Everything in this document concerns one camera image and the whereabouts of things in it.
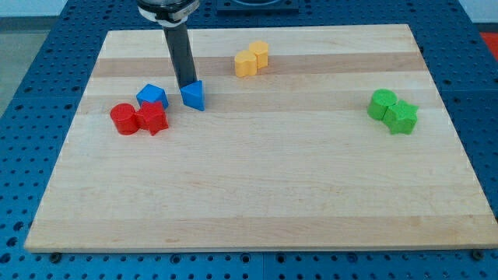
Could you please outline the robot arm flange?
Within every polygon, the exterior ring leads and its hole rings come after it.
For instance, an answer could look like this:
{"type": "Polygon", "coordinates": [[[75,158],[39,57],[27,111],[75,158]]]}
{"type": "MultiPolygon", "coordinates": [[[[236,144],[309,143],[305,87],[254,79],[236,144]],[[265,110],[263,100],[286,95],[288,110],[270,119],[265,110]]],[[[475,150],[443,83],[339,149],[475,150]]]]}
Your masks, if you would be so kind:
{"type": "Polygon", "coordinates": [[[136,0],[144,18],[166,28],[185,23],[200,3],[200,0],[136,0]]]}

